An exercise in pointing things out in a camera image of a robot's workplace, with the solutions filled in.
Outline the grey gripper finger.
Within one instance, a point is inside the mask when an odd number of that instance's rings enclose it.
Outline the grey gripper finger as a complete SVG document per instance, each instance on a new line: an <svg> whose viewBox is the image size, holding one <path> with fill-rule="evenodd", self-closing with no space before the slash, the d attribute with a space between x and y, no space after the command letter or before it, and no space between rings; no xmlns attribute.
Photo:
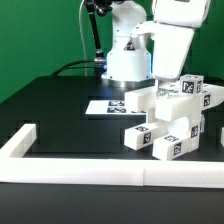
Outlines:
<svg viewBox="0 0 224 224"><path fill-rule="evenodd" d="M158 97L167 97L170 91L170 83L168 81L156 80L156 95Z"/></svg>

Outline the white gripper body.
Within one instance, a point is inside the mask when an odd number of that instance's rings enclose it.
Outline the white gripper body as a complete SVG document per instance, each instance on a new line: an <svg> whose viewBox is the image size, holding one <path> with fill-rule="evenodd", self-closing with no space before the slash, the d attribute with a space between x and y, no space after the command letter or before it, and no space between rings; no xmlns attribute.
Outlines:
<svg viewBox="0 0 224 224"><path fill-rule="evenodd" d="M131 40L135 49L143 49L149 40L153 40L153 78L176 81L182 71L193 36L193 28L146 21L133 29Z"/></svg>

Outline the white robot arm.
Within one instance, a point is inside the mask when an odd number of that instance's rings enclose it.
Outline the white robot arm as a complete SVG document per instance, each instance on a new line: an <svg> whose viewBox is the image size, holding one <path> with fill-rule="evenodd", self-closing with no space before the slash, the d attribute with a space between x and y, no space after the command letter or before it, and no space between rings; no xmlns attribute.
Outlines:
<svg viewBox="0 0 224 224"><path fill-rule="evenodd" d="M134 0L103 0L112 10L113 43L104 77L117 83L156 80L165 95L178 80L195 30L211 0L153 0L153 19Z"/></svg>

